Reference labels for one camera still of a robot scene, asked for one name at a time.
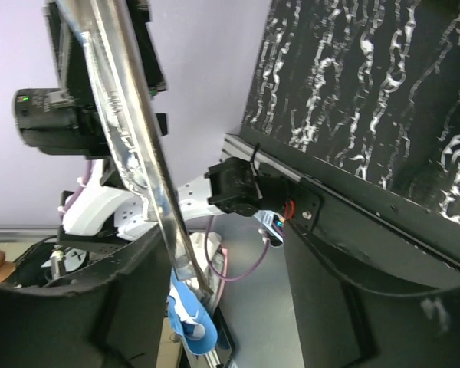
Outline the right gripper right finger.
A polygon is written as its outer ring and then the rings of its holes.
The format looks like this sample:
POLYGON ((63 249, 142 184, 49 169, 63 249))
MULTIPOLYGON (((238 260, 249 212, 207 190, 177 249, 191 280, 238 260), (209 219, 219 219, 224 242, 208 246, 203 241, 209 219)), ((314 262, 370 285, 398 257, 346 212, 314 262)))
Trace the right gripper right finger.
POLYGON ((294 222, 284 253, 306 367, 460 367, 460 285, 394 277, 294 222))

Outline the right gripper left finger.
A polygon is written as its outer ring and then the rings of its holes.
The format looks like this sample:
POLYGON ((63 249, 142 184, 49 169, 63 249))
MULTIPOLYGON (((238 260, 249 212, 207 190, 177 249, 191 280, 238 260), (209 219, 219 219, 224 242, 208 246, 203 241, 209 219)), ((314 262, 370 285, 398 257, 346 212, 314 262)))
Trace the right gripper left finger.
POLYGON ((152 228, 44 287, 0 284, 0 367, 154 367, 170 274, 152 228))

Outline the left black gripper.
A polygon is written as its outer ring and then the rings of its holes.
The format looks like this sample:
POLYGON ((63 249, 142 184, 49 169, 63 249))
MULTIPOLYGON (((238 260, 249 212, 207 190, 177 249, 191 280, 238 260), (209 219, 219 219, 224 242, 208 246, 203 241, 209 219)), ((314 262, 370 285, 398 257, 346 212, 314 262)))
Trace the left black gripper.
POLYGON ((105 157, 130 136, 139 106, 166 90, 147 29, 147 1, 47 1, 44 18, 58 87, 15 93, 15 124, 25 144, 48 155, 105 157))

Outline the blue razor blister pack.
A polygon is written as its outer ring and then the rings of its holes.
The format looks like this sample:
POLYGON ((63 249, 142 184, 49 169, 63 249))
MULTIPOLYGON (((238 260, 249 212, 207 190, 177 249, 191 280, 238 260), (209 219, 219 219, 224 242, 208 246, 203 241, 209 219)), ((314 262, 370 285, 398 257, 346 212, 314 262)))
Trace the blue razor blister pack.
POLYGON ((59 1, 57 6, 83 48, 104 135, 123 184, 141 198, 143 220, 158 222, 178 278, 197 278, 210 293, 159 141, 127 3, 59 1))

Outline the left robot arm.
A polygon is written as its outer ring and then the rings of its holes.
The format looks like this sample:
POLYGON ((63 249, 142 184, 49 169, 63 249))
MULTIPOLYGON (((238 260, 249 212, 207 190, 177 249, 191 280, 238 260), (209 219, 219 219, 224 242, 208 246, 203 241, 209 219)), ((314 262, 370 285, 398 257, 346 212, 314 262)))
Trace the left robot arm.
POLYGON ((101 127, 81 43, 54 1, 44 6, 58 88, 25 88, 14 96, 22 141, 51 156, 83 156, 86 174, 76 192, 64 194, 58 209, 58 241, 98 251, 130 242, 151 228, 142 201, 123 186, 101 127))

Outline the blue cloth below table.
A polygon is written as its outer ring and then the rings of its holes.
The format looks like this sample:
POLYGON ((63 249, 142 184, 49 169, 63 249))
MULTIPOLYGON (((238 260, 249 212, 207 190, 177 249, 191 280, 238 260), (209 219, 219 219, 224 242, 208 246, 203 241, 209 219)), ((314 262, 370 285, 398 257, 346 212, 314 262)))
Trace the blue cloth below table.
POLYGON ((179 281, 171 271, 167 314, 171 328, 178 334, 189 351, 202 356, 216 345, 218 331, 208 311, 192 290, 179 281))

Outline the black marble mat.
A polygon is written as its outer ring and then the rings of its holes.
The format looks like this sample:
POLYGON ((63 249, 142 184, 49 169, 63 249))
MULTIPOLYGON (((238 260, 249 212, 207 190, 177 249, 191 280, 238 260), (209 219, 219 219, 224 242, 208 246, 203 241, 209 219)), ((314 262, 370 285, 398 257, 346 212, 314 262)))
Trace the black marble mat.
POLYGON ((460 1, 273 1, 241 135, 460 225, 460 1))

